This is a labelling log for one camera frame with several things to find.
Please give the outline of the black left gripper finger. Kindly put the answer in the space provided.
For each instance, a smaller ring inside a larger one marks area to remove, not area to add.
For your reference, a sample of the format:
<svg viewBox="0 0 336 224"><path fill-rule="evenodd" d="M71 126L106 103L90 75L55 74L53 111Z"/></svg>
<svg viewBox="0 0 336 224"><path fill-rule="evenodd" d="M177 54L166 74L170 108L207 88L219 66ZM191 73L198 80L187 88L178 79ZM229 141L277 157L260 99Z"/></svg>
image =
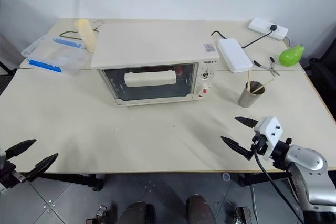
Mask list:
<svg viewBox="0 0 336 224"><path fill-rule="evenodd" d="M58 153L50 155L40 161L38 164L35 165L35 168L32 169L30 172L26 173L25 178L27 181L32 182L41 174L43 174L57 159Z"/></svg>
<svg viewBox="0 0 336 224"><path fill-rule="evenodd" d="M30 148L37 140L31 139L31 140L25 140L22 141L10 148L8 148L6 153L6 160L11 159L12 157L16 157L20 155L21 153L25 152L28 148Z"/></svg>

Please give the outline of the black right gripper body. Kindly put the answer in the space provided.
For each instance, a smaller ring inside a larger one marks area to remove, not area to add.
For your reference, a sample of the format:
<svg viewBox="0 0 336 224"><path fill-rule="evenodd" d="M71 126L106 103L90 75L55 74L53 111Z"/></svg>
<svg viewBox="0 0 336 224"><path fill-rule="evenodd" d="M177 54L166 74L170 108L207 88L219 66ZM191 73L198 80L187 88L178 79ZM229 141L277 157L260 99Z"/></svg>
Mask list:
<svg viewBox="0 0 336 224"><path fill-rule="evenodd" d="M252 139L251 152L252 155L259 154L261 156L265 155L267 150L267 138L264 135L256 134Z"/></svg>

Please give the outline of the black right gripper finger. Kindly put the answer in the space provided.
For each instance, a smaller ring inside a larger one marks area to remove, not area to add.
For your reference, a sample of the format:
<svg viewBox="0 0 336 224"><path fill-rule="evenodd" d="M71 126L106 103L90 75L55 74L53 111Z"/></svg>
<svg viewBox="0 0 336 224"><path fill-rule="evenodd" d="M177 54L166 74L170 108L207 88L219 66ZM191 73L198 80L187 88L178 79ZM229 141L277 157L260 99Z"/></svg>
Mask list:
<svg viewBox="0 0 336 224"><path fill-rule="evenodd" d="M229 147L231 148L233 151L237 152L238 154L242 155L245 159L247 159L248 161L252 158L253 153L251 150L247 150L243 147L241 147L236 141L221 136L221 139L223 140L223 142Z"/></svg>
<svg viewBox="0 0 336 224"><path fill-rule="evenodd" d="M243 116L236 116L235 120L252 129L258 124L258 121Z"/></svg>

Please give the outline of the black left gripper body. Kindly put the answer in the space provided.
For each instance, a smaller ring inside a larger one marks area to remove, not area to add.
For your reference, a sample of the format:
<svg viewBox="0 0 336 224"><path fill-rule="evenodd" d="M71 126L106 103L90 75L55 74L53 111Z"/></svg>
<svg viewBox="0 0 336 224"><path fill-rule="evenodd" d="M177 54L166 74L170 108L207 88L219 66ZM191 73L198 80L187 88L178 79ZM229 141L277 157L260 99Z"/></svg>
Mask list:
<svg viewBox="0 0 336 224"><path fill-rule="evenodd" d="M15 169L15 164L8 160L4 161L4 165L1 168L1 190L8 190L27 180L24 175L15 171Z"/></svg>

